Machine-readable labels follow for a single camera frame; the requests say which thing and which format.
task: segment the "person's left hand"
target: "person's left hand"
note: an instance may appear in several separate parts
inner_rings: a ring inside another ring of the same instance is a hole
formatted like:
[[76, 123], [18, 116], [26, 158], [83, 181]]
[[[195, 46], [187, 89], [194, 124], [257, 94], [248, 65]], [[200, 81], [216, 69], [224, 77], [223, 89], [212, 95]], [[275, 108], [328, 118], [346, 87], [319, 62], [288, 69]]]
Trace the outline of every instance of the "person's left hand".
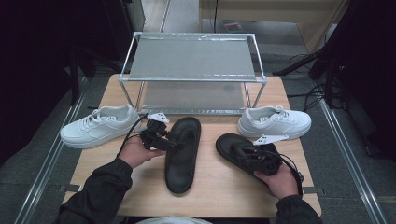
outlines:
[[142, 139], [135, 136], [128, 139], [119, 155], [119, 158], [128, 163], [132, 169], [134, 169], [145, 161], [149, 161], [154, 157], [159, 157], [164, 154], [165, 152], [159, 149], [145, 149]]

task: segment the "metal rail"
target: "metal rail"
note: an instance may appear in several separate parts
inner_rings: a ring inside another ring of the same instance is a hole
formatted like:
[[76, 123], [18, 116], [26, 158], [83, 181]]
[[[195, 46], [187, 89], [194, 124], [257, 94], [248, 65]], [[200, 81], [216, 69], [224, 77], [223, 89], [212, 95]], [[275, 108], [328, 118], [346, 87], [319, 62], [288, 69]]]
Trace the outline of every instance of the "metal rail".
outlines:
[[[89, 87], [90, 83], [86, 77], [84, 77], [81, 80], [80, 84], [80, 89], [81, 89], [81, 95], [78, 97], [76, 100], [75, 106], [70, 106], [69, 111], [67, 112], [67, 115], [64, 119], [64, 122], [62, 124], [62, 127], [73, 121], [79, 109], [81, 108], [81, 104], [83, 102], [85, 93]], [[49, 150], [49, 154], [47, 155], [46, 159], [44, 160], [40, 171], [38, 172], [37, 177], [35, 178], [34, 183], [32, 186], [29, 188], [29, 191], [26, 195], [26, 198], [24, 200], [23, 206], [18, 213], [18, 216], [15, 220], [15, 223], [29, 223], [30, 219], [32, 218], [32, 215], [35, 211], [35, 208], [37, 207], [38, 201], [41, 198], [41, 195], [44, 191], [44, 188], [46, 187], [50, 175], [52, 173], [53, 167], [56, 164], [56, 161], [59, 158], [59, 155], [62, 152], [62, 148], [64, 146], [64, 143], [62, 142], [59, 134], [56, 136], [55, 140], [52, 143], [52, 146]]]
[[358, 161], [356, 160], [356, 157], [347, 141], [347, 138], [344, 135], [343, 130], [341, 129], [337, 117], [335, 116], [334, 112], [330, 110], [324, 100], [320, 100], [320, 106], [323, 110], [324, 115], [326, 116], [327, 121], [330, 124], [332, 133], [334, 134], [337, 144], [340, 147], [341, 153], [343, 154], [344, 160], [346, 162], [346, 166], [350, 174], [352, 175], [358, 192], [361, 195], [361, 199], [366, 206], [366, 210], [370, 216], [370, 219], [373, 223], [388, 223], [384, 213], [382, 212], [382, 208], [378, 203], [378, 200], [375, 197], [375, 194], [373, 193], [369, 182], [367, 181], [367, 178], [365, 177]]

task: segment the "wooden table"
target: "wooden table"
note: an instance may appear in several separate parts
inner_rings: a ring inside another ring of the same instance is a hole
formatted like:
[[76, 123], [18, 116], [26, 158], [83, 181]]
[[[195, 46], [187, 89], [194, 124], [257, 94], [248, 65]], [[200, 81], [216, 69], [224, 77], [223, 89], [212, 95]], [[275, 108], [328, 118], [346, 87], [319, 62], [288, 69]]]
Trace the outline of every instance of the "wooden table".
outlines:
[[[100, 106], [127, 104], [118, 76], [108, 82]], [[136, 94], [139, 83], [127, 82], [126, 89]], [[250, 94], [257, 95], [260, 83], [248, 84]], [[259, 106], [282, 105], [289, 109], [282, 80], [268, 77]], [[182, 118], [167, 116], [172, 124]], [[216, 151], [215, 142], [224, 133], [238, 133], [238, 116], [196, 116], [202, 124], [195, 177], [189, 191], [182, 195], [172, 194], [164, 181], [164, 157], [145, 162], [134, 169], [134, 184], [126, 193], [120, 206], [120, 216], [138, 217], [275, 217], [277, 198], [254, 177], [223, 159]], [[124, 136], [113, 139], [99, 147], [84, 149], [81, 153], [71, 184], [83, 185], [97, 167], [114, 160]], [[300, 139], [276, 142], [280, 153], [291, 157], [305, 176], [303, 187], [313, 187], [311, 174], [305, 160]], [[73, 192], [67, 192], [66, 202]], [[317, 194], [305, 194], [306, 200], [321, 214]]]
[[[199, 22], [215, 18], [216, 0], [200, 0]], [[347, 0], [219, 0], [217, 19], [294, 22], [309, 53], [347, 8]]]

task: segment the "white tag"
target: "white tag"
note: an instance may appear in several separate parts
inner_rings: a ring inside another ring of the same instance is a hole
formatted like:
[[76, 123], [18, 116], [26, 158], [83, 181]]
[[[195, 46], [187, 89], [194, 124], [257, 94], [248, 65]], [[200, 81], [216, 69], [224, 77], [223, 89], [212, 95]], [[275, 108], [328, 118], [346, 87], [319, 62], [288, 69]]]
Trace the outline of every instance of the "white tag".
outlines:
[[165, 116], [163, 112], [148, 115], [148, 119], [154, 119], [162, 123], [169, 123], [169, 119]]
[[282, 141], [288, 139], [289, 136], [287, 134], [283, 135], [265, 135], [263, 134], [259, 139], [253, 142], [254, 146], [266, 145], [270, 143], [274, 143], [277, 141]]

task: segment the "shoelace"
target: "shoelace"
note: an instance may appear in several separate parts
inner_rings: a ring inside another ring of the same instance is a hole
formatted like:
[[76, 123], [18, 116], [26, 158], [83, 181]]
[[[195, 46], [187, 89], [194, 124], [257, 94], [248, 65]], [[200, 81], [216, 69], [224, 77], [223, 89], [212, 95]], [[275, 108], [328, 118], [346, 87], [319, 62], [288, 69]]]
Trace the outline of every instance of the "shoelace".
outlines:
[[100, 117], [100, 113], [98, 113], [99, 110], [93, 110], [93, 112], [87, 116], [86, 118], [84, 118], [81, 121], [81, 129], [85, 130], [85, 128], [91, 127], [91, 124], [93, 121], [98, 121], [101, 117]]
[[281, 105], [277, 105], [275, 107], [276, 111], [278, 111], [279, 113], [277, 114], [277, 118], [278, 119], [284, 119], [287, 121], [293, 121], [293, 118], [290, 116], [290, 113], [285, 111], [285, 109], [283, 108], [283, 106]]

